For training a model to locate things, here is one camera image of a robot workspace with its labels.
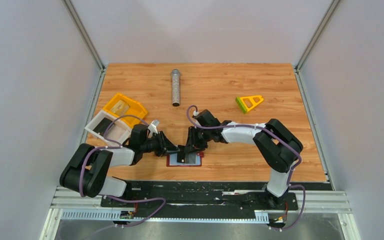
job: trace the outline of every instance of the wooden tabletop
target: wooden tabletop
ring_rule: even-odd
[[[180,106],[172,106],[171,76],[180,70]],[[302,164],[293,181],[325,181],[325,174],[310,129],[293,67],[290,64],[110,64],[106,71],[95,114],[116,94],[142,103],[150,123],[158,119],[174,144],[185,145],[186,109],[208,109],[220,122],[265,123],[279,119],[304,145]],[[262,95],[264,102],[243,114],[236,97]],[[89,135],[87,143],[105,146]],[[118,166],[108,175],[124,180],[268,181],[270,167],[256,146],[244,143],[209,142],[200,167],[167,167],[165,157],[146,153],[134,166]]]

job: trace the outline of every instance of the yellow triangular object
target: yellow triangular object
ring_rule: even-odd
[[[244,102],[245,99],[248,100],[252,104],[252,106],[247,106],[247,104]],[[243,114],[248,113],[249,111],[251,111],[253,108],[257,107],[263,101],[264,101],[264,98],[261,95],[237,96],[236,97],[236,103],[239,105],[239,107],[242,110]]]

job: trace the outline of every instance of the gray wall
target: gray wall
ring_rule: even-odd
[[[331,0],[73,0],[105,63],[296,63]]]
[[[0,239],[38,239],[98,70],[60,0],[0,1]]]
[[[302,73],[361,238],[384,239],[384,1],[343,0]]]

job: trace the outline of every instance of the silver tube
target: silver tube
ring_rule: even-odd
[[[171,104],[174,107],[180,106],[180,71],[171,71]]]

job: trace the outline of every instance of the beige object in yellow bin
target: beige object in yellow bin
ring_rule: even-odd
[[[114,117],[118,118],[122,115],[133,115],[140,119],[148,114],[148,111],[138,101],[132,100],[127,96],[117,93],[104,107],[103,110]],[[134,125],[139,124],[141,121],[134,117],[121,118],[131,129]]]

